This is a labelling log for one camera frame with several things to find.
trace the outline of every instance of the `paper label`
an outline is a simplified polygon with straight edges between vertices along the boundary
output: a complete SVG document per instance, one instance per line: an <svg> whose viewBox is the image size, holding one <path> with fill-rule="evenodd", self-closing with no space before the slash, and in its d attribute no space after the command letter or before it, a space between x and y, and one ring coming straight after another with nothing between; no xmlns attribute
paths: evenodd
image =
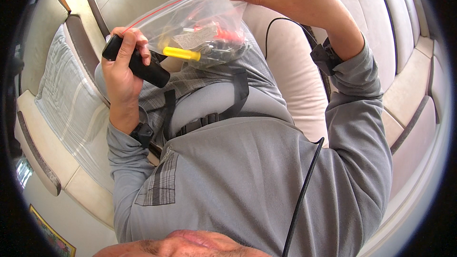
<svg viewBox="0 0 457 257"><path fill-rule="evenodd" d="M217 34L217 31L212 28L202 28L198 31L173 36L173 39L182 49L193 49L206 41L210 41Z"/></svg>

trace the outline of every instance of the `sleeve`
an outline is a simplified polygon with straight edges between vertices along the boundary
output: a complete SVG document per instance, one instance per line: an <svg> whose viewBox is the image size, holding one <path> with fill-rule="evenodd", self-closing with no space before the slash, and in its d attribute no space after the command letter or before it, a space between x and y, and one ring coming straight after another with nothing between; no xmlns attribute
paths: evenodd
<svg viewBox="0 0 457 257"><path fill-rule="evenodd" d="M314 238L328 241L315 247L315 256L355 256L385 214L392 155L382 123L378 66L366 41L334 71L331 80L339 93L332 94L325 112L329 148L322 149L311 178L316 174L320 181L309 207L320 212L310 223Z"/></svg>
<svg viewBox="0 0 457 257"><path fill-rule="evenodd" d="M111 177L114 179L114 231L119 242L132 240L130 210L138 191L152 174L154 166L148 160L148 149L119 131L111 122L106 135Z"/></svg>

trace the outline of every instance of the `man's left hand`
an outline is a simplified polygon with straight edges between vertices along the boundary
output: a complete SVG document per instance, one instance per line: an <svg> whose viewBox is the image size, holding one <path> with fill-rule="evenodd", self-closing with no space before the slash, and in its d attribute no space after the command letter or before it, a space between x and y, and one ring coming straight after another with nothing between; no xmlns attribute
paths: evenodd
<svg viewBox="0 0 457 257"><path fill-rule="evenodd" d="M138 97L143 87L143 79L134 76L129 68L130 58L137 48L143 58L143 64L149 65L151 54L146 48L148 40L140 30L116 27L111 32L123 38L115 61L101 59L101 66L106 82L106 91L110 99L110 121L120 131L130 134L139 123Z"/></svg>

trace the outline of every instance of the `gray sweatshirt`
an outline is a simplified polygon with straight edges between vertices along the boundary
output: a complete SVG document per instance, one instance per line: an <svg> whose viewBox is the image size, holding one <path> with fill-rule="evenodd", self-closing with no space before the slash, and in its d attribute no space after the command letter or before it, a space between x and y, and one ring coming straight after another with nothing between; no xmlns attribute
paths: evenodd
<svg viewBox="0 0 457 257"><path fill-rule="evenodd" d="M322 149L290 256L355 256L377 230L392 184L378 67L365 44L335 67L340 93L325 113ZM108 127L119 242L163 239L178 229L217 231L280 256L316 145L292 124L239 117L168 141L152 166L140 143Z"/></svg>

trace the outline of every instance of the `wall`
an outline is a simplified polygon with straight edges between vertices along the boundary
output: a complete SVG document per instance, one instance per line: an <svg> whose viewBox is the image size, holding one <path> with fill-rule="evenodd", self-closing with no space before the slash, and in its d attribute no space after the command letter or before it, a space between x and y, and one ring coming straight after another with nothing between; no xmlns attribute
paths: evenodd
<svg viewBox="0 0 457 257"><path fill-rule="evenodd" d="M76 247L75 257L89 257L117 243L114 231L85 212L65 191L57 197L52 196L36 174L29 178L23 194L27 203L31 203L60 236Z"/></svg>

